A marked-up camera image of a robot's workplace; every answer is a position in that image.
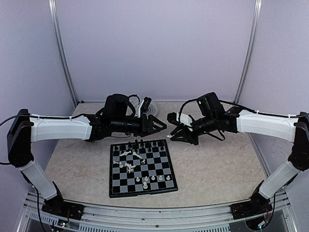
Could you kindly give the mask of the black white chess board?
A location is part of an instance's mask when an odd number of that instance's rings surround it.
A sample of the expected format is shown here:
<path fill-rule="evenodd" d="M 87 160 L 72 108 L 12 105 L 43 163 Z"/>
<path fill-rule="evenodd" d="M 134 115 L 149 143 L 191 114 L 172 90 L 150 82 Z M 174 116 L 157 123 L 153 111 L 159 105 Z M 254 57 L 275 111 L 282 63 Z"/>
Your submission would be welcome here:
<path fill-rule="evenodd" d="M 131 154 L 120 157 L 126 151 L 135 151 L 142 156 L 139 159 Z M 125 163 L 136 165 L 134 171 L 127 172 Z M 145 177 L 148 177 L 148 188 L 143 189 Z M 122 144 L 112 144 L 110 146 L 110 170 L 109 170 L 109 197 L 135 197 L 146 194 L 161 194 L 178 191 L 178 185 L 169 154 L 168 144 L 165 139 L 161 140 L 136 140 Z"/>

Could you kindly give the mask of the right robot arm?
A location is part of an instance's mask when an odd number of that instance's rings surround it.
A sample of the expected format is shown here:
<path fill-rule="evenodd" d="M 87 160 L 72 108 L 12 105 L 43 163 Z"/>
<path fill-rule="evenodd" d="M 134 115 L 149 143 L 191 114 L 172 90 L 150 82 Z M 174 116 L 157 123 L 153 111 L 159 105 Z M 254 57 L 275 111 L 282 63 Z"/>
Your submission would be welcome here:
<path fill-rule="evenodd" d="M 169 113 L 167 120 L 176 126 L 171 132 L 171 140 L 197 145 L 201 135 L 211 135 L 213 131 L 223 134 L 253 133 L 276 137 L 293 143 L 288 159 L 265 179 L 253 192 L 247 203 L 247 211 L 256 215 L 266 206 L 266 201 L 293 181 L 299 172 L 309 168 L 309 115 L 278 115 L 260 113 L 247 107 L 232 104 L 225 110 L 223 100 L 214 92 L 194 99 L 203 115 L 194 120 L 182 110 Z"/>

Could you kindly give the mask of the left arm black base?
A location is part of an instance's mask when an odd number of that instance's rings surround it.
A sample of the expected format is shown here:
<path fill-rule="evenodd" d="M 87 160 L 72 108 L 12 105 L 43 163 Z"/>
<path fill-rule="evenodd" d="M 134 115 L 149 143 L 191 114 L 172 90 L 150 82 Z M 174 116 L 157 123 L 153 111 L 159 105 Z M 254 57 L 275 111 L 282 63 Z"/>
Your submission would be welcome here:
<path fill-rule="evenodd" d="M 84 206 L 65 201 L 58 193 L 55 197 L 44 201 L 42 211 L 63 218 L 81 220 Z"/>

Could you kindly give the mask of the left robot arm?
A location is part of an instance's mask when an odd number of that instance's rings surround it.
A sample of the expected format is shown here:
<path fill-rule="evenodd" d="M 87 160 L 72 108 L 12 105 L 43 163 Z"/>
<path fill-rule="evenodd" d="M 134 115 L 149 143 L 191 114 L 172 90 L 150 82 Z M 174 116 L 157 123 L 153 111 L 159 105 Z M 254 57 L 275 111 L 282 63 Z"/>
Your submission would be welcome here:
<path fill-rule="evenodd" d="M 33 142 L 45 140 L 78 139 L 88 142 L 111 137 L 114 132 L 145 137 L 158 133 L 167 125 L 154 115 L 145 114 L 151 99 L 146 97 L 138 108 L 130 102 L 130 96 L 112 94 L 104 107 L 95 114 L 76 116 L 41 116 L 21 109 L 11 117 L 13 123 L 7 134 L 9 164 L 18 168 L 24 178 L 57 215 L 67 211 L 67 203 L 56 185 L 47 177 L 31 152 Z"/>

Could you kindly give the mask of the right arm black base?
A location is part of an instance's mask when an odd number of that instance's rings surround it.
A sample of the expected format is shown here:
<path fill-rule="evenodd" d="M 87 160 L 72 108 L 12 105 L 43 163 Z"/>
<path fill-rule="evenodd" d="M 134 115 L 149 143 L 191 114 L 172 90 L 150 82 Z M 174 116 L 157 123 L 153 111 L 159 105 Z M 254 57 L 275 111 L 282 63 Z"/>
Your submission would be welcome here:
<path fill-rule="evenodd" d="M 273 207 L 270 203 L 270 199 L 266 199 L 256 192 L 248 201 L 234 203 L 230 206 L 230 209 L 233 219 L 236 220 L 272 211 Z"/>

